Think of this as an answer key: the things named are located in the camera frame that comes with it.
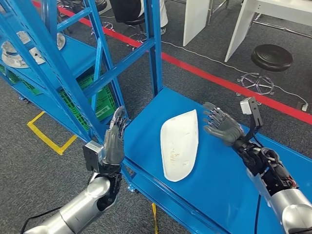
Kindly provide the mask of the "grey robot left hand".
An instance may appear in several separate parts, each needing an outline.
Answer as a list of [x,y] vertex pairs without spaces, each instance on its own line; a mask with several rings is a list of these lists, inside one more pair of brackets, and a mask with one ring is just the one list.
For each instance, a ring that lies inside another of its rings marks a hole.
[[119,165],[124,159],[124,132],[127,121],[124,106],[119,107],[114,112],[110,128],[105,133],[103,163]]

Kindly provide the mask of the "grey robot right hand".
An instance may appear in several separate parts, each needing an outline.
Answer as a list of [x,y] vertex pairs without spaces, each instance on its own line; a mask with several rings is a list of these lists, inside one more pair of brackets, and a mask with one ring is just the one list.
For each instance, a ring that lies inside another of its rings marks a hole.
[[236,120],[210,102],[202,105],[202,112],[207,118],[203,121],[203,129],[212,136],[222,140],[227,146],[232,146],[235,141],[244,135],[243,129]]

